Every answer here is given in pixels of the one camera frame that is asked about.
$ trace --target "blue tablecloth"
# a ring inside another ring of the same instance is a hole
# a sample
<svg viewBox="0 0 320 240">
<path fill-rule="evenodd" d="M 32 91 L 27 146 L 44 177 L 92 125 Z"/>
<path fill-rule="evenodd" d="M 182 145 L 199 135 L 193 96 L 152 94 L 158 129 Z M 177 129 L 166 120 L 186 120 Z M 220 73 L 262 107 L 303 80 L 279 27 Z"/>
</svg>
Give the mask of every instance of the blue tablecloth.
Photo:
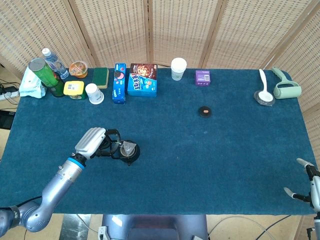
<svg viewBox="0 0 320 240">
<path fill-rule="evenodd" d="M 280 80 L 265 74 L 272 93 Z M 89 69 L 85 82 L 92 76 Z M 210 76 L 209 87 L 197 87 L 195 69 L 180 81 L 159 69 L 157 97 L 127 96 L 125 105 L 112 102 L 112 69 L 99 105 L 50 92 L 22 97 L 0 164 L 0 206 L 41 195 L 83 134 L 104 127 L 137 142 L 139 159 L 131 166 L 108 157 L 87 161 L 56 213 L 311 213 L 283 190 L 307 194 L 296 158 L 315 163 L 298 100 L 259 105 L 258 70 L 211 69 Z M 210 118 L 199 116 L 201 106 L 211 108 Z"/>
</svg>

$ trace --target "white cup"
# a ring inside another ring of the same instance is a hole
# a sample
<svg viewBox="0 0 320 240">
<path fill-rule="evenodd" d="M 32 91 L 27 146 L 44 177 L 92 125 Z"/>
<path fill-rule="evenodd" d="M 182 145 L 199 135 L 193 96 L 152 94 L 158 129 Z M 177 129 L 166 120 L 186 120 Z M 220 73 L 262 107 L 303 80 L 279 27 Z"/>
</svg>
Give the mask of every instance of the white cup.
<svg viewBox="0 0 320 240">
<path fill-rule="evenodd" d="M 187 62 L 181 57 L 176 57 L 171 62 L 171 77 L 179 81 L 187 68 Z"/>
<path fill-rule="evenodd" d="M 104 94 L 100 91 L 100 89 L 94 83 L 89 83 L 85 87 L 86 94 L 89 97 L 89 101 L 92 104 L 100 104 L 105 99 Z"/>
</svg>

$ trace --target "water bottle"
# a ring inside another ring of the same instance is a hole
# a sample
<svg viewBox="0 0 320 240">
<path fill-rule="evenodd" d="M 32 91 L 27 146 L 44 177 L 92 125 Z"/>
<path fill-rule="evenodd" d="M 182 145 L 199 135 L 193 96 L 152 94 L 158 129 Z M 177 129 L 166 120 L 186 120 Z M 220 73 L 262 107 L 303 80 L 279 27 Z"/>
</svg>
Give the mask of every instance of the water bottle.
<svg viewBox="0 0 320 240">
<path fill-rule="evenodd" d="M 42 49 L 44 60 L 50 66 L 50 68 L 60 75 L 61 79 L 65 79 L 69 76 L 69 72 L 63 63 L 58 59 L 54 52 L 51 52 L 49 48 Z"/>
</svg>

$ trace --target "blue box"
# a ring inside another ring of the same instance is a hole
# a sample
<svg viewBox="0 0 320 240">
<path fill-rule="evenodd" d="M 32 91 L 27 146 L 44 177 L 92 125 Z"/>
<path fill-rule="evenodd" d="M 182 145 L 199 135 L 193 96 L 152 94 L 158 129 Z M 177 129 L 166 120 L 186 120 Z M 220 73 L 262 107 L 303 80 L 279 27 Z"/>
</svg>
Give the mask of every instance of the blue box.
<svg viewBox="0 0 320 240">
<path fill-rule="evenodd" d="M 114 66 L 112 100 L 115 104 L 126 102 L 126 67 L 125 63 L 116 63 Z"/>
<path fill-rule="evenodd" d="M 157 96 L 157 64 L 131 63 L 128 80 L 130 96 Z"/>
</svg>

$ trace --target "sponge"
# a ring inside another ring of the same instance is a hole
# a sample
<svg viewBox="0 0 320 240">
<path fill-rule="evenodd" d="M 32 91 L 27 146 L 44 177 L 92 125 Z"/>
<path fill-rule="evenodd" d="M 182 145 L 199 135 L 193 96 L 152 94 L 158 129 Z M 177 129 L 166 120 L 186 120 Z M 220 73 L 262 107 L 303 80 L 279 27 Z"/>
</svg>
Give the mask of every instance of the sponge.
<svg viewBox="0 0 320 240">
<path fill-rule="evenodd" d="M 96 67 L 93 72 L 92 83 L 97 85 L 99 89 L 108 87 L 109 70 L 106 67 Z"/>
</svg>

